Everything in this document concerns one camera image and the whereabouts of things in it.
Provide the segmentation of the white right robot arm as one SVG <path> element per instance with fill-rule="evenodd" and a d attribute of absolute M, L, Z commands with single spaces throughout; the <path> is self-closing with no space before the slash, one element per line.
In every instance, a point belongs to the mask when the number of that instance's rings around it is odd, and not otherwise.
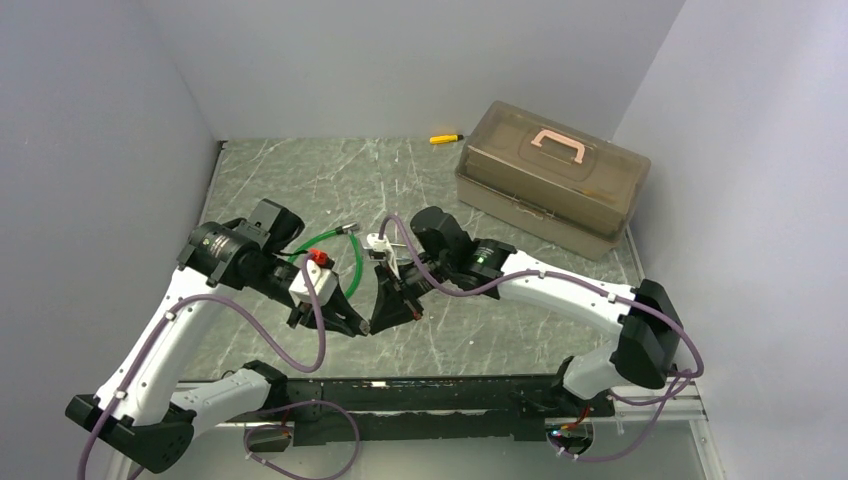
<path fill-rule="evenodd" d="M 678 374 L 673 365 L 684 329 L 656 282 L 608 283 L 554 267 L 511 244 L 471 237 L 436 206 L 419 211 L 408 226 L 396 215 L 385 217 L 366 236 L 365 249 L 388 283 L 379 300 L 407 310 L 376 308 L 373 332 L 417 319 L 418 299 L 431 290 L 522 302 L 599 332 L 603 343 L 566 358 L 555 376 L 551 401 L 564 415 L 613 388 L 659 390 Z"/>

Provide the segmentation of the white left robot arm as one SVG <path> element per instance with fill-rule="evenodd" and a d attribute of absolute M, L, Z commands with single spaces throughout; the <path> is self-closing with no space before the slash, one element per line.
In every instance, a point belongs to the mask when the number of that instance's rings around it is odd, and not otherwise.
<path fill-rule="evenodd" d="M 161 473 L 216 425 L 254 412 L 279 417 L 288 379 L 252 361 L 229 376 L 187 391 L 177 386 L 202 339 L 236 295 L 252 289 L 289 307 L 296 323 L 351 337 L 370 324 L 350 305 L 331 261 L 311 253 L 301 264 L 283 251 L 304 227 L 282 205 L 262 200 L 246 218 L 196 227 L 181 251 L 166 294 L 132 350 L 94 393 L 72 398 L 69 419 L 141 468 Z"/>

